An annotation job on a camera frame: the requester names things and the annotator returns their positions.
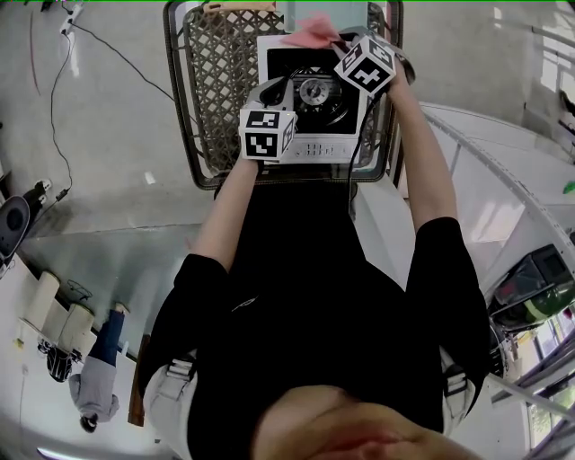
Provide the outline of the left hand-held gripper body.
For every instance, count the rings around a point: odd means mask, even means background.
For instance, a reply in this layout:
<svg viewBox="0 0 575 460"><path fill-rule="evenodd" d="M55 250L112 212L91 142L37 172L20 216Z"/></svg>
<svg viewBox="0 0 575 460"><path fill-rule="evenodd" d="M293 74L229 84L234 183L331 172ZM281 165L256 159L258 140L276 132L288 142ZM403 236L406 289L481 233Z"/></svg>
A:
<svg viewBox="0 0 575 460"><path fill-rule="evenodd" d="M296 130L294 111L240 110L241 157L279 163Z"/></svg>

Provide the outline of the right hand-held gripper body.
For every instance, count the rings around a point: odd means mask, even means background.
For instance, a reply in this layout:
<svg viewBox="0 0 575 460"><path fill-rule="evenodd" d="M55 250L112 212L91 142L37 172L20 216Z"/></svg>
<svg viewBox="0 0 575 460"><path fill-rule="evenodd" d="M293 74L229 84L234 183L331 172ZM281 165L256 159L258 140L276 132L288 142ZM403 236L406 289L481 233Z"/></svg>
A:
<svg viewBox="0 0 575 460"><path fill-rule="evenodd" d="M341 80L360 91L376 95L384 90L396 77L396 62L402 64L408 84L415 81L415 71L403 50L383 37L366 35L355 45L346 44L349 53L334 70Z"/></svg>

